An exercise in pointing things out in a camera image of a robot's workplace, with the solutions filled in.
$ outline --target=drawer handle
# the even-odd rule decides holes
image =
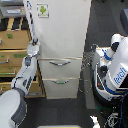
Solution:
[[[69,82],[69,80],[56,80],[56,81],[53,80],[52,82],[56,84],[66,84],[67,82]]]
[[[8,73],[0,73],[0,75],[15,75],[16,74],[16,71],[14,72],[8,72]]]
[[[0,62],[0,64],[5,64],[5,63],[8,63],[8,62],[9,62],[9,59],[7,59],[7,61]]]
[[[57,66],[63,66],[63,65],[66,65],[68,63],[71,63],[71,61],[67,61],[67,62],[63,62],[63,63],[57,63],[55,61],[50,61],[49,63],[57,65]]]

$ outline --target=white cabinet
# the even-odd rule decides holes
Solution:
[[[29,11],[41,43],[38,59],[46,96],[49,99],[76,98],[91,0],[29,0],[29,4],[31,9],[24,0],[30,30]],[[41,6],[44,9],[42,15],[48,14],[45,17],[39,16]],[[69,78],[72,80],[64,86],[51,82]]]

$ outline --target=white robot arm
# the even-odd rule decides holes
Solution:
[[[28,56],[22,61],[22,67],[11,82],[11,90],[0,97],[0,128],[18,128],[27,112],[24,97],[28,94],[37,70],[37,56],[40,43],[35,36],[31,17],[33,40],[27,47]]]

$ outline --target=gray floor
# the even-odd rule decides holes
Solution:
[[[85,52],[91,51],[93,43],[101,46],[110,46],[111,36],[120,33],[126,36],[120,23],[120,12],[128,8],[128,1],[121,3],[120,0],[92,0],[89,27],[85,43]],[[80,88],[88,91],[90,84],[85,82],[89,79],[89,69],[81,72]],[[92,90],[89,93],[78,91],[77,99],[47,100],[45,98],[26,99],[28,113],[19,128],[36,128],[39,125],[79,125],[82,128],[92,128],[93,123],[90,115],[98,117],[103,128],[105,119],[100,111],[95,109],[90,102],[95,100]]]

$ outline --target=white robot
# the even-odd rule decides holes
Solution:
[[[11,90],[0,97],[0,127],[18,128],[25,118],[27,106],[24,97],[28,94],[37,70],[37,56],[40,43],[36,38],[34,24],[31,17],[32,41],[27,47],[28,56],[22,61],[22,67],[11,82]]]
[[[128,34],[128,10],[120,14],[120,20]],[[92,69],[93,91],[106,105],[117,105],[128,89],[128,37],[114,34],[110,47],[96,48]]]

